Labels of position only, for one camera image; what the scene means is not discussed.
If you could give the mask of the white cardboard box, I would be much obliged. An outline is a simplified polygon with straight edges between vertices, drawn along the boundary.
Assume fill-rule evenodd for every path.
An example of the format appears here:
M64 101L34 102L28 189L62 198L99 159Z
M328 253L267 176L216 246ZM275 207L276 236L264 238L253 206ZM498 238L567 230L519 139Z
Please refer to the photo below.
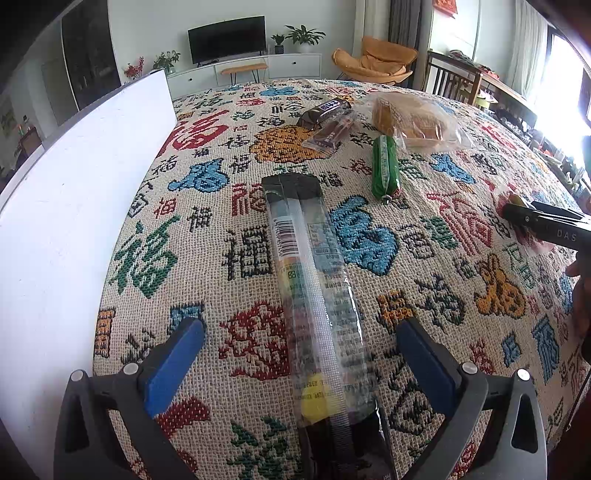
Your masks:
M135 194L176 123L160 71L66 121L1 195L1 420L53 475L67 380L89 370L103 284Z

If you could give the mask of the dark wooden chair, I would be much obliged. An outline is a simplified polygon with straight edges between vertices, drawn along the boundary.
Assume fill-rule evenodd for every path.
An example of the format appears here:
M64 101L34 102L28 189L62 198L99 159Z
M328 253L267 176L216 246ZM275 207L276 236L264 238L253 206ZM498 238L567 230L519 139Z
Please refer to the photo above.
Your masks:
M424 92L475 106L482 80L483 72L478 68L445 54L428 52Z

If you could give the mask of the packaged bread loaf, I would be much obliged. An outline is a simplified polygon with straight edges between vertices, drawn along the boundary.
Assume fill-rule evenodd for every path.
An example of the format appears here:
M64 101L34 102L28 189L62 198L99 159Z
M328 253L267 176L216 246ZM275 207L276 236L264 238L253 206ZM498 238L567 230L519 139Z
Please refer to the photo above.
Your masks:
M431 98L403 91L376 92L363 99L360 112L407 149L436 153L473 147L456 112Z

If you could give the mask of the wooden side table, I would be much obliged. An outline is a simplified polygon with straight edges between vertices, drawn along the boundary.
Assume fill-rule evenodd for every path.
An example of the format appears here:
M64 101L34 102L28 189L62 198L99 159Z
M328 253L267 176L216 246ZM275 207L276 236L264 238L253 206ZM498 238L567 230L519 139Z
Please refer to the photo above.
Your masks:
M497 101L497 106L509 112L520 123L534 128L537 115L530 102L491 74L481 73L481 89L489 92Z

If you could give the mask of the grey curtain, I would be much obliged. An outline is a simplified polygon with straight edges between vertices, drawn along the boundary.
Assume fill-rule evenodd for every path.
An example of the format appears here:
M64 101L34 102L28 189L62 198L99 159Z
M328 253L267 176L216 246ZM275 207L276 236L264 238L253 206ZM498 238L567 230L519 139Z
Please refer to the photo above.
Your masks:
M389 40L418 51L417 59L412 64L414 74L411 80L406 81L406 85L415 90L424 87L433 19L431 0L391 1Z

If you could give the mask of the green sausage snack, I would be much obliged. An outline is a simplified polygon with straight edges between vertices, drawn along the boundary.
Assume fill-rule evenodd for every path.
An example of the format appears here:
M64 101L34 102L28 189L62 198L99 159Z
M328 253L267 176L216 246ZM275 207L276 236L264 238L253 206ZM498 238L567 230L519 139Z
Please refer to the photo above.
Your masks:
M388 203L402 193L396 141L381 135L374 140L372 152L372 193L377 200Z

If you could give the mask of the black flat television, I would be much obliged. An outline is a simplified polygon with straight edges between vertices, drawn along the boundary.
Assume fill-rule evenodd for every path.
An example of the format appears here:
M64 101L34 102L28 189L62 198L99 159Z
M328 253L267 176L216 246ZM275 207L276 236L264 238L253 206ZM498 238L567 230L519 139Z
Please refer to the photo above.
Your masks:
M194 65L266 50L266 20L263 16L208 24L190 29L187 34Z

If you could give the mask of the red flower vase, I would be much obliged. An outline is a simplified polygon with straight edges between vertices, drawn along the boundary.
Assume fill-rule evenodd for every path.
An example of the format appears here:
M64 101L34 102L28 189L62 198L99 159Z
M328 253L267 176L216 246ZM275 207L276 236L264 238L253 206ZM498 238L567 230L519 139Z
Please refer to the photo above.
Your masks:
M137 80L143 75L145 59L140 56L134 63L128 63L123 69L123 75L126 83Z

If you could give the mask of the plant in white pot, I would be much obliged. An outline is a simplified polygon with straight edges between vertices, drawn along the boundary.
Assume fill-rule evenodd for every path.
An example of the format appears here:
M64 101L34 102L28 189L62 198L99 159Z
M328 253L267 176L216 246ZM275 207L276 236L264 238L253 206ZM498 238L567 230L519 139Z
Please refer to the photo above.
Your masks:
M166 75L170 75L175 70L175 64L180 59L180 53L176 50L161 52L153 62L153 70L163 70Z

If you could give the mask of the dark chocolate bar packet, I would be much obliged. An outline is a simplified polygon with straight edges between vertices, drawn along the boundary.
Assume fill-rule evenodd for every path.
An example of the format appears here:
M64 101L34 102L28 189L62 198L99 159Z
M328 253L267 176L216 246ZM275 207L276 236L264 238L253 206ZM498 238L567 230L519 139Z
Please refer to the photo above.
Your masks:
M329 119L338 116L339 114L349 112L352 109L351 103L344 99L332 98L325 101L318 106L312 107L310 110L301 114L297 120L297 126L307 129L308 131L318 130L322 124Z

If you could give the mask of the white tv cabinet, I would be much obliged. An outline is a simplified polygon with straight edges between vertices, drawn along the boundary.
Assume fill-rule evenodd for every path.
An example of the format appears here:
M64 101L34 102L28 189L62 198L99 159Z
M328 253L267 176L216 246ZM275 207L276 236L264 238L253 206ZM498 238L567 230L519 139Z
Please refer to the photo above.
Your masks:
M321 53L287 53L214 62L170 74L167 83L172 100L207 89L253 81L312 78L322 74Z

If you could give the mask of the dark display cabinet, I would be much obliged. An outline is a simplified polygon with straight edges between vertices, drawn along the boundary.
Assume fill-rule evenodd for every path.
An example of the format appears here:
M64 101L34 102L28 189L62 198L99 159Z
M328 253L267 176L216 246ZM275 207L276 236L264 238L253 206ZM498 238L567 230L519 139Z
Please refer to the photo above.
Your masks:
M86 0L61 19L66 71L83 110L121 86L112 49L106 0Z

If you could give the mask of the long clear snack package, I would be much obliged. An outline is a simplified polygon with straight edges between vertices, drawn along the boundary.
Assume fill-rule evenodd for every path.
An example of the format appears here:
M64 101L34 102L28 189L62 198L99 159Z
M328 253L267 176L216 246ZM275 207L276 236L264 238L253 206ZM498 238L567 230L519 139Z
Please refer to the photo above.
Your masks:
M308 479L394 479L391 439L318 178L263 178Z

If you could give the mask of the green potted plant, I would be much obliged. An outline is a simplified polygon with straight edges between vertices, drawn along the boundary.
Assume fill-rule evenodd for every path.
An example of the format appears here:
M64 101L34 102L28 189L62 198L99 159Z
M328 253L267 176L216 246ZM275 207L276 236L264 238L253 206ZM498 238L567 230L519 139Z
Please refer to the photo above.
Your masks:
M286 28L287 38L290 38L297 53L310 53L312 48L325 38L324 31L305 27L304 24L301 26L287 25Z

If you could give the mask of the patterned woven tablecloth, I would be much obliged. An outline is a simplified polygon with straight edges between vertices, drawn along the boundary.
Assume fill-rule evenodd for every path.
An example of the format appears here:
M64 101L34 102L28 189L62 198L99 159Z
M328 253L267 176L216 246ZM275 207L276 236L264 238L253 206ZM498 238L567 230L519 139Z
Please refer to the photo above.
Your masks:
M114 248L97 321L93 371L143 361L186 316L207 339L157 418L200 479L298 479L301 453L286 329L263 178L318 178L363 337L377 370L398 472L442 418L420 391L394 331L414 317L459 360L489 374L530 371L549 447L560 441L589 370L572 326L571 250L519 234L501 216L511 195L574 209L544 162L503 126L438 98L469 149L400 156L402 193L372 193L377 129L363 122L328 158L304 148L297 119L375 88L283 80L207 90L174 102L178 122L149 167Z

